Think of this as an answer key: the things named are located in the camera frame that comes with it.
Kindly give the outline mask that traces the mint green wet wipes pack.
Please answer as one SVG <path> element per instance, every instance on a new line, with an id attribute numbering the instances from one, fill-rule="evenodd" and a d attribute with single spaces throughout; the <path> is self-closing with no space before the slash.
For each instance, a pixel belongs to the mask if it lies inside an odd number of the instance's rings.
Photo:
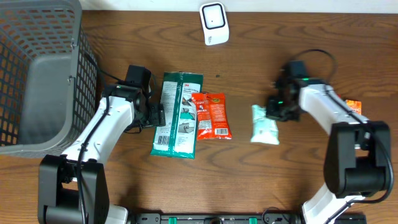
<path id="1" fill-rule="evenodd" d="M 251 142 L 279 145 L 279 130 L 276 122 L 266 117 L 265 107 L 252 105 L 253 132 Z"/>

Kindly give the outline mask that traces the green white 3M package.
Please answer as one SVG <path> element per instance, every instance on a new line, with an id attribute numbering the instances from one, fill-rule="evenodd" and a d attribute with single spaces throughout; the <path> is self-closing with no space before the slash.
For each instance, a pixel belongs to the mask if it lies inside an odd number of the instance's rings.
<path id="1" fill-rule="evenodd" d="M 197 109 L 192 95 L 202 91 L 203 75 L 165 72 L 160 103 L 164 106 L 165 125 L 157 127 L 152 156 L 195 158 Z"/>

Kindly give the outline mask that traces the red Nescafe coffee pack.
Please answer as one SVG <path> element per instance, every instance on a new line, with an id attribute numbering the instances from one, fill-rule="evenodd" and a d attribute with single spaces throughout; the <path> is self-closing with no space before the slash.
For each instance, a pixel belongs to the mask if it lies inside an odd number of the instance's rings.
<path id="1" fill-rule="evenodd" d="M 224 93 L 193 93 L 197 109 L 197 139 L 232 139 Z"/>

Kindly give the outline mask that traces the orange tissue packet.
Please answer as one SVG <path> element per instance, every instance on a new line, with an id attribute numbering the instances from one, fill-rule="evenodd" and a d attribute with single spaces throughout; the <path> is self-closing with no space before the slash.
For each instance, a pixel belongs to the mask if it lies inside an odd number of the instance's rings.
<path id="1" fill-rule="evenodd" d="M 357 114 L 362 114 L 362 102 L 356 100 L 345 100 L 345 103 Z"/>

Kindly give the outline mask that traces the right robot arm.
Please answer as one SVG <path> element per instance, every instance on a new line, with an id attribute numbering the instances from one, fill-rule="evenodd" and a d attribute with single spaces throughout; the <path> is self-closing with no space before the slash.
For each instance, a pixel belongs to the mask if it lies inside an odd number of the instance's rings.
<path id="1" fill-rule="evenodd" d="M 353 111 L 319 78 L 279 78 L 266 116 L 276 121 L 311 115 L 328 135 L 324 184 L 302 204 L 300 223 L 334 223 L 355 203 L 380 203 L 394 185 L 391 135 L 383 121 Z"/>

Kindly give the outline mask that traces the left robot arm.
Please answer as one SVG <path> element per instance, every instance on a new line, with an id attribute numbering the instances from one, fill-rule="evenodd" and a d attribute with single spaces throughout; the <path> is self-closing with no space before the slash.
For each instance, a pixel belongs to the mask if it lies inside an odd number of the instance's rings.
<path id="1" fill-rule="evenodd" d="M 112 205 L 104 167 L 128 129 L 165 124 L 164 106 L 150 101 L 148 89 L 113 84 L 83 132 L 59 156 L 46 155 L 39 166 L 39 223 L 127 224 L 129 210 Z"/>

